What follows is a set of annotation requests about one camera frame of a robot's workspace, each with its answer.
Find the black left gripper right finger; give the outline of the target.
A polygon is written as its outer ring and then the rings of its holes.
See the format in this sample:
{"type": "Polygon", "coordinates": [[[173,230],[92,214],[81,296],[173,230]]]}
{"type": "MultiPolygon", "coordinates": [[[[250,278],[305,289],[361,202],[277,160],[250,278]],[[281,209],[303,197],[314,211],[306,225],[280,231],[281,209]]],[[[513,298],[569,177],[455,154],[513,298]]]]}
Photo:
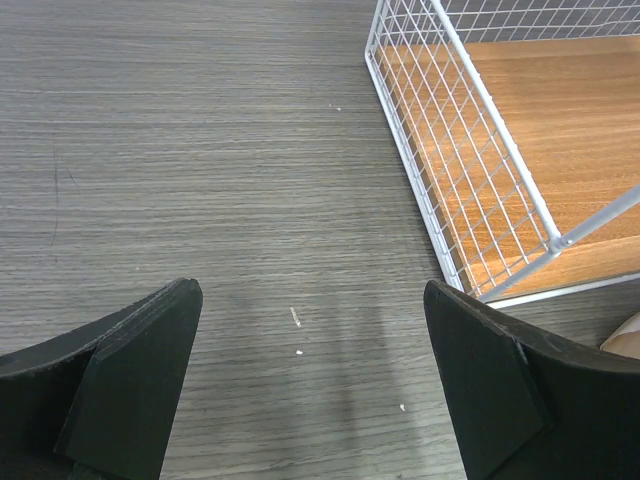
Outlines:
{"type": "Polygon", "coordinates": [[[426,284],[429,338],[469,479],[636,479],[639,362],[426,284]]]}

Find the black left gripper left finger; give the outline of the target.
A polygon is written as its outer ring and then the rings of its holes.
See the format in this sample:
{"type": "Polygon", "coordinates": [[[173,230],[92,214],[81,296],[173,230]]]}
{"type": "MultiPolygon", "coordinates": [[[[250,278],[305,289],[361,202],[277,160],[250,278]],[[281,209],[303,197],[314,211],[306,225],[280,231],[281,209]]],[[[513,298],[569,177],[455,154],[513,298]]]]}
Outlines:
{"type": "Polygon", "coordinates": [[[159,478],[202,305],[181,278],[2,355],[2,478],[159,478]]]}

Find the brown paper roll with cartoon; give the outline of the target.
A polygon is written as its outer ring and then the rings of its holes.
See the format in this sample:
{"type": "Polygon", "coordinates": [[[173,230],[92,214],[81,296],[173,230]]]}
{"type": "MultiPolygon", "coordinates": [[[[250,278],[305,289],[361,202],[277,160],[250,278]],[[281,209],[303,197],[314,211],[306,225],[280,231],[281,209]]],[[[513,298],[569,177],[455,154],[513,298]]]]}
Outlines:
{"type": "Polygon", "coordinates": [[[640,313],[626,320],[600,346],[605,352],[640,359],[640,313]]]}

